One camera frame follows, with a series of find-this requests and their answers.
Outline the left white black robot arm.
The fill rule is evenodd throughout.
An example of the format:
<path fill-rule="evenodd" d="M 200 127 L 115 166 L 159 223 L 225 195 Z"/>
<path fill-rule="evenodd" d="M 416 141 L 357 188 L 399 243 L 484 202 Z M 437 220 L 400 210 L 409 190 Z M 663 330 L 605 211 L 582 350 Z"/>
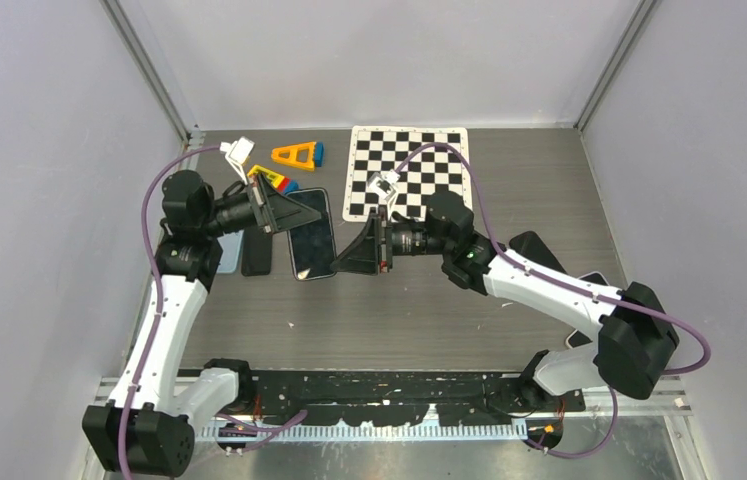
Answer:
<path fill-rule="evenodd" d="M 322 217 L 263 176 L 221 198 L 193 170 L 155 185 L 163 193 L 164 234 L 149 248 L 148 310 L 123 375 L 106 402 L 89 406 L 82 419 L 102 467 L 126 478 L 181 476 L 199 430 L 225 409 L 242 414 L 254 405 L 256 387 L 243 360 L 211 360 L 191 386 L 175 391 L 184 348 L 218 271 L 220 238 L 248 228 L 271 236 Z"/>

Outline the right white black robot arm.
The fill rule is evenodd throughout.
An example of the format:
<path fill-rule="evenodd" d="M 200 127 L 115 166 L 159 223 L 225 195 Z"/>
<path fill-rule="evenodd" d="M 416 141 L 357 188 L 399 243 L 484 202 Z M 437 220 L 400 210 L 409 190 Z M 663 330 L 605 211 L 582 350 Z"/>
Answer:
<path fill-rule="evenodd" d="M 474 229 L 474 213 L 453 192 L 432 195 L 423 221 L 370 211 L 362 232 L 332 262 L 338 272 L 388 272 L 396 256 L 440 255 L 456 286 L 526 305 L 589 338 L 565 351 L 537 353 L 521 374 L 520 397 L 545 410 L 572 390 L 607 385 L 649 398 L 679 345 L 674 327 L 648 286 L 619 289 L 555 271 Z"/>

